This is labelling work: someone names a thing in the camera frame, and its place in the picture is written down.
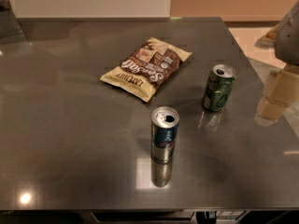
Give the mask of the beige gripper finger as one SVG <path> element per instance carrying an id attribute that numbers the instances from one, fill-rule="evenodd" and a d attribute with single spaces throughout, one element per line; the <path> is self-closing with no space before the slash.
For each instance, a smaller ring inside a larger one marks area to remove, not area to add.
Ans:
<path id="1" fill-rule="evenodd" d="M 299 66 L 287 64 L 279 71 L 271 70 L 263 95 L 272 104 L 288 107 L 294 103 L 299 98 Z"/>
<path id="2" fill-rule="evenodd" d="M 284 112 L 284 106 L 270 103 L 266 97 L 263 97 L 257 105 L 254 120 L 260 126 L 270 126 L 276 123 Z"/>

